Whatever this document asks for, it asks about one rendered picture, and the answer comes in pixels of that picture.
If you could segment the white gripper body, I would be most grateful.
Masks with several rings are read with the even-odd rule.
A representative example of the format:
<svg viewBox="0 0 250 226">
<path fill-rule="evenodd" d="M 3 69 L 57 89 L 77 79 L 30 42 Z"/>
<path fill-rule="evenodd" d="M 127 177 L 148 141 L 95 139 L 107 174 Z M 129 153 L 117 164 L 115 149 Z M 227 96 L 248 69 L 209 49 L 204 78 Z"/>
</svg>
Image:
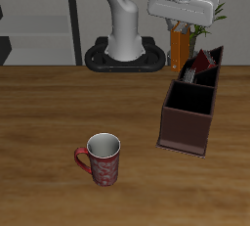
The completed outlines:
<svg viewBox="0 0 250 226">
<path fill-rule="evenodd" d="M 173 0 L 148 0 L 147 11 L 160 18 L 209 27 L 218 5 L 219 0 L 190 0 L 186 4 Z"/>
</svg>

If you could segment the red patterned mug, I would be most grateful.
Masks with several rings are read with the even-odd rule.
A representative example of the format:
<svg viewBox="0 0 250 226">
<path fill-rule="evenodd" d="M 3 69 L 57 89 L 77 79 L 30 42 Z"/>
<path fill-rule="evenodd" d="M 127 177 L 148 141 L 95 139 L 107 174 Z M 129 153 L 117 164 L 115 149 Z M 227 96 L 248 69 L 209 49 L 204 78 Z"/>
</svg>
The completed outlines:
<svg viewBox="0 0 250 226">
<path fill-rule="evenodd" d="M 74 159 L 78 166 L 92 175 L 97 185 L 107 187 L 117 180 L 120 148 L 121 144 L 116 136 L 99 133 L 89 139 L 85 148 L 75 150 Z M 89 158 L 90 166 L 78 158 L 80 154 Z"/>
</svg>

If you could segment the green pot plant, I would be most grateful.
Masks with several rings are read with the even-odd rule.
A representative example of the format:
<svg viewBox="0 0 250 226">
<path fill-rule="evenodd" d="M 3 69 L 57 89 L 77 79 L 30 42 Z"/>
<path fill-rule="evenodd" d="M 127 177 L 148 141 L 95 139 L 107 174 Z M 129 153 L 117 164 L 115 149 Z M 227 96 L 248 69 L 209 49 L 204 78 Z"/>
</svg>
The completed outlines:
<svg viewBox="0 0 250 226">
<path fill-rule="evenodd" d="M 196 19 L 201 18 L 198 24 L 177 22 L 172 24 L 170 19 L 167 19 L 168 29 L 170 30 L 170 59 L 171 70 L 180 71 L 187 59 L 193 57 L 196 38 L 198 35 L 207 34 L 207 26 L 210 26 L 213 21 L 225 19 L 226 16 L 214 18 L 222 11 L 223 5 L 219 0 L 195 0 L 200 7 Z"/>
</svg>

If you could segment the red book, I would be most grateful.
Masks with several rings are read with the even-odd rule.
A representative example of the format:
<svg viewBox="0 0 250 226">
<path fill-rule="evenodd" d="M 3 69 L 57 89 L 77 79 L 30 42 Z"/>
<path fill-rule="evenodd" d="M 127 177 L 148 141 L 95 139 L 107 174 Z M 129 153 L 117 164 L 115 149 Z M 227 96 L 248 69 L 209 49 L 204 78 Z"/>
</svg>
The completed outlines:
<svg viewBox="0 0 250 226">
<path fill-rule="evenodd" d="M 200 50 L 191 69 L 194 69 L 196 73 L 199 73 L 208 68 L 212 68 L 216 65 L 211 54 L 206 50 Z"/>
</svg>

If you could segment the striped book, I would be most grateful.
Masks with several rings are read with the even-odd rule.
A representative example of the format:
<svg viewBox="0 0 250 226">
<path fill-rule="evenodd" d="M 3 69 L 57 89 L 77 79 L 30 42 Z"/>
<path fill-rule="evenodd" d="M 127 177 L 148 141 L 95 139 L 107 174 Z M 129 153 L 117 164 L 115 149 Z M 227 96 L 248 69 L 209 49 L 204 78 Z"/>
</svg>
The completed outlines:
<svg viewBox="0 0 250 226">
<path fill-rule="evenodd" d="M 195 68 L 187 68 L 184 74 L 183 82 L 192 83 L 194 81 Z"/>
</svg>

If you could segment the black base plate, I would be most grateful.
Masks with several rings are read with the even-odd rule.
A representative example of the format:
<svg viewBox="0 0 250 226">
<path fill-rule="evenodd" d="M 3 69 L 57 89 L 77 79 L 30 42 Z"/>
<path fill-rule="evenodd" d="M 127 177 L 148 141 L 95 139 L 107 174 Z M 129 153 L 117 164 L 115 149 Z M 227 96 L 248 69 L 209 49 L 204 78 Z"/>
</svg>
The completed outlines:
<svg viewBox="0 0 250 226">
<path fill-rule="evenodd" d="M 85 54 L 85 64 L 88 69 L 96 72 L 154 72 L 165 66 L 165 53 L 155 45 L 154 39 L 142 37 L 146 52 L 131 62 L 119 62 L 107 55 L 107 37 L 98 37 L 95 45 Z"/>
</svg>

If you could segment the grey shelf unit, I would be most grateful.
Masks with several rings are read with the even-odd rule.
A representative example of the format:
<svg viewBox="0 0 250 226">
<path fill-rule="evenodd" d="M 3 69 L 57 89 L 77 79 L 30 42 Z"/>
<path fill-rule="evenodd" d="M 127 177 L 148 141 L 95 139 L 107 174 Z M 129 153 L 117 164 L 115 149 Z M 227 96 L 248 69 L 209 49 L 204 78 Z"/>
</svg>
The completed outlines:
<svg viewBox="0 0 250 226">
<path fill-rule="evenodd" d="M 80 66 L 76 0 L 0 0 L 0 66 Z"/>
</svg>

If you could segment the dark brown desk caddy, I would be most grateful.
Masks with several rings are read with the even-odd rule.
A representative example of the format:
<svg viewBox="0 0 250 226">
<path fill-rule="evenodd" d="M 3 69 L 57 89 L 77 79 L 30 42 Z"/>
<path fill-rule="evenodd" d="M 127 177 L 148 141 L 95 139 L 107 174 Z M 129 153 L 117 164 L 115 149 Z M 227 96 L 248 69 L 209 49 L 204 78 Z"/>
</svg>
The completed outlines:
<svg viewBox="0 0 250 226">
<path fill-rule="evenodd" d="M 223 51 L 223 46 L 209 51 L 215 65 L 196 73 L 192 83 L 183 78 L 196 57 L 188 59 L 171 81 L 161 110 L 157 148 L 205 158 Z"/>
</svg>

